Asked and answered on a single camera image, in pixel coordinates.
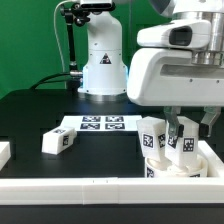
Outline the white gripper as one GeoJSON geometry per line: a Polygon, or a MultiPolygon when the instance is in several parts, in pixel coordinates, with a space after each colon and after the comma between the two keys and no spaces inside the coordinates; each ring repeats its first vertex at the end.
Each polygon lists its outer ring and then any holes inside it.
{"type": "Polygon", "coordinates": [[[131,61],[127,84],[129,99],[141,106],[165,106],[170,137],[182,137],[179,106],[206,106],[199,136],[211,136],[224,106],[224,67],[194,65],[191,52],[142,48],[131,61]]]}

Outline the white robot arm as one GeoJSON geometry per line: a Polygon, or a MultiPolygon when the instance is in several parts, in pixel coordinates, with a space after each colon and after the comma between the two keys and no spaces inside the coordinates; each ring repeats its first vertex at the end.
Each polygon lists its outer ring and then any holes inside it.
{"type": "Polygon", "coordinates": [[[202,107],[199,135],[211,135],[224,107],[224,0],[149,0],[168,23],[140,30],[129,68],[121,56],[121,25],[110,12],[117,0],[81,0],[89,20],[88,62],[82,91],[94,97],[119,95],[140,106],[162,106],[169,133],[185,126],[185,106],[202,107]]]}

